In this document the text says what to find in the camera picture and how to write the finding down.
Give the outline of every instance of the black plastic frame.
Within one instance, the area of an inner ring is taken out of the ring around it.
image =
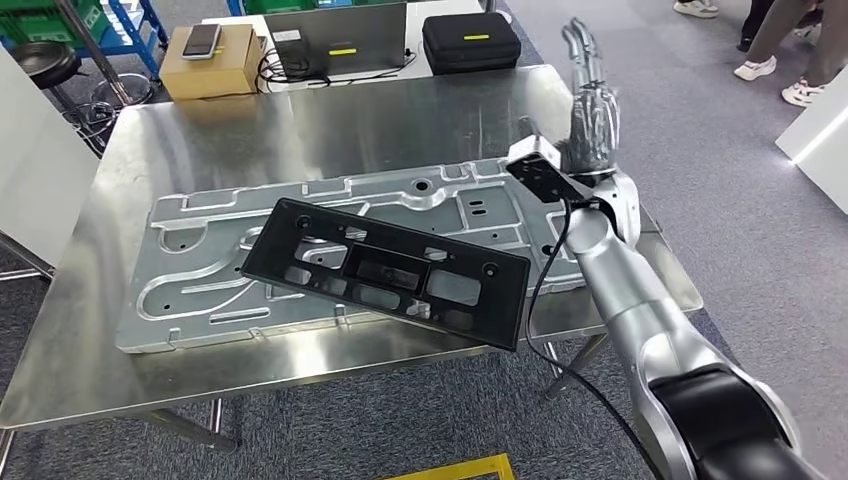
[[[367,232],[347,235],[348,229]],[[341,268],[328,268],[296,258],[307,239],[323,239],[347,247]],[[433,250],[446,253],[433,259]],[[294,267],[307,275],[287,272]],[[479,281],[474,305],[432,296],[427,291],[436,270]],[[527,294],[530,260],[490,248],[392,225],[330,208],[283,198],[277,202],[262,234],[241,268],[247,278],[292,290],[360,305],[430,329],[515,351]],[[391,292],[399,298],[389,307],[362,299],[361,289]],[[416,304],[429,304],[429,314],[409,314]]]

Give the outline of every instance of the screw hole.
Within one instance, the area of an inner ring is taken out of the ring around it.
[[[487,277],[494,277],[498,274],[498,266],[489,262],[483,265],[483,273],[485,273]]]

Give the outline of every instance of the mounting hole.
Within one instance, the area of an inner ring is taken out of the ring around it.
[[[498,266],[492,262],[486,263],[483,265],[483,273],[485,273],[487,277],[495,277],[498,274]]]
[[[415,189],[419,192],[423,192],[430,188],[430,182],[427,180],[416,180],[413,185],[415,185]]]

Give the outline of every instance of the black stool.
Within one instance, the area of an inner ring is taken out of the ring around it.
[[[106,102],[76,104],[60,86],[79,72],[82,60],[60,42],[32,42],[9,50],[12,58],[41,90],[50,90],[62,105],[62,116],[94,151],[102,156],[106,142],[100,137],[115,121],[115,108]]]

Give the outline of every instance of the cable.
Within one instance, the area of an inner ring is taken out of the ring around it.
[[[270,61],[270,57],[272,55],[276,55],[276,50],[269,50],[262,56],[259,60],[259,71],[257,72],[256,78],[254,79],[254,86],[256,87],[256,91],[259,93],[272,93],[270,88],[267,92],[262,91],[262,88],[259,85],[259,80],[262,79],[266,84],[289,84],[289,83],[300,83],[306,82],[310,80],[320,80],[320,83],[323,83],[324,87],[329,87],[332,84],[344,83],[347,85],[353,85],[354,82],[361,82],[365,80],[377,80],[381,78],[392,78],[396,77],[398,72],[403,70],[412,64],[417,58],[418,53],[413,52],[410,49],[406,49],[404,55],[409,57],[409,60],[404,61],[403,65],[397,67],[392,70],[387,70],[385,72],[378,73],[376,75],[372,75],[370,77],[360,77],[360,78],[349,78],[342,80],[330,80],[329,77],[322,74],[314,74],[309,75],[309,58],[303,56],[302,58],[290,58],[290,56],[286,56],[286,59],[280,59],[278,56],[276,61]],[[318,83],[311,83],[307,86],[317,85]]]
[[[271,61],[271,56],[277,56],[277,60]],[[280,58],[275,49],[268,50],[262,55],[259,60],[259,68],[254,79],[254,86],[259,93],[271,93],[270,89],[267,92],[262,91],[259,85],[259,80],[265,81],[266,85],[272,83],[289,84],[300,83],[309,80],[322,80],[326,85],[330,84],[330,79],[323,74],[310,74],[309,58],[304,56],[286,55],[285,58]]]
[[[601,393],[600,390],[598,390],[594,385],[589,383],[588,380],[583,378],[582,375],[580,375],[579,373],[574,371],[571,367],[569,367],[568,365],[565,365],[562,362],[554,360],[553,358],[548,357],[547,355],[542,353],[542,351],[539,350],[539,348],[536,347],[536,345],[533,344],[533,339],[531,338],[531,335],[530,335],[530,326],[532,324],[531,323],[531,317],[533,315],[533,307],[536,305],[536,299],[539,297],[539,291],[542,289],[542,283],[544,283],[545,277],[548,276],[548,272],[550,271],[551,266],[554,263],[554,260],[556,260],[556,256],[558,255],[560,249],[562,248],[563,244],[565,243],[565,238],[568,234],[568,227],[569,227],[569,224],[570,224],[570,221],[571,221],[571,213],[572,213],[571,202],[568,201],[568,200],[563,200],[563,203],[565,204],[565,224],[562,227],[562,233],[560,233],[559,238],[557,239],[557,242],[556,242],[556,245],[554,246],[553,251],[551,252],[550,256],[548,257],[548,261],[545,263],[544,268],[542,268],[542,273],[539,274],[539,279],[536,281],[536,287],[533,288],[533,295],[530,297],[530,307],[528,308],[527,319],[525,320],[525,325],[524,325],[524,338],[527,340],[527,345],[530,346],[530,350],[533,350],[533,353],[538,355],[542,360],[544,360],[544,361],[548,362],[549,364],[551,364],[551,365],[559,368],[560,370],[562,370],[563,374],[568,375],[569,377],[576,380],[586,390],[589,390],[589,393],[594,395],[595,398],[597,398],[598,401],[601,402],[601,404],[603,404],[604,408],[610,413],[610,415],[613,416],[615,421],[618,423],[618,426],[621,427],[621,429],[624,431],[624,434],[627,435],[627,438],[630,440],[630,442],[633,444],[633,446],[636,447],[636,450],[639,451],[639,455],[642,456],[642,460],[644,460],[645,463],[648,465],[648,468],[651,470],[651,473],[654,475],[654,478],[656,478],[657,480],[663,480],[663,475],[660,472],[659,467],[657,467],[657,464],[654,462],[654,460],[648,454],[648,451],[645,449],[645,446],[642,445],[642,442],[639,440],[639,437],[636,436],[636,432],[634,432],[633,429],[630,428],[630,425],[628,425],[627,421],[624,419],[624,417],[622,417],[621,414],[618,413],[618,410],[615,409],[613,404],[610,403],[609,400],[607,400],[607,397],[605,397],[604,394]]]

